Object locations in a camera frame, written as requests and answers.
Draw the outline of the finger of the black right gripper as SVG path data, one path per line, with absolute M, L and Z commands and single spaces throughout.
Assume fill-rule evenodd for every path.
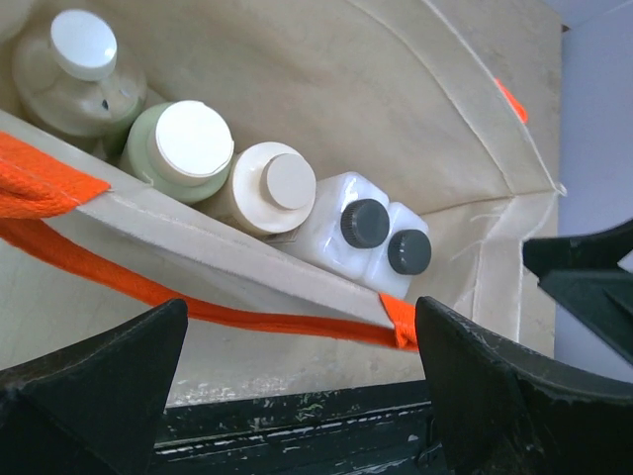
M 538 286 L 621 356 L 632 354 L 632 222 L 583 236 L 541 237 L 522 247 Z

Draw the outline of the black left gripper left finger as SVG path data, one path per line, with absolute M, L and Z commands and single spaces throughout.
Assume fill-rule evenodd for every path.
M 174 299 L 2 370 L 2 473 L 146 473 L 187 327 Z

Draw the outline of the white square bottle dark cap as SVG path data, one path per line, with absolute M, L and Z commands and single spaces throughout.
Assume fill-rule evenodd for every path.
M 390 230 L 388 195 L 357 172 L 319 181 L 308 218 L 270 244 L 300 260 L 350 280 L 358 279 L 371 250 Z

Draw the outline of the canvas bag orange handles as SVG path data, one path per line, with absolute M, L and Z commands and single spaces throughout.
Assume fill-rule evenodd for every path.
M 553 229 L 560 22 L 536 1 L 95 1 L 166 99 L 222 113 L 238 146 L 287 143 L 353 170 L 429 223 L 430 296 L 542 354 L 555 310 L 521 247 Z M 1 364 L 171 298 L 191 316 L 172 386 L 213 399 L 419 380 L 379 296 L 203 216 L 26 122 L 1 129 L 111 189 L 1 230 Z

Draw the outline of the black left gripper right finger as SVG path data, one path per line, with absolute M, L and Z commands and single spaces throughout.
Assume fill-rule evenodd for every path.
M 629 474 L 632 386 L 558 362 L 430 297 L 416 338 L 457 474 Z

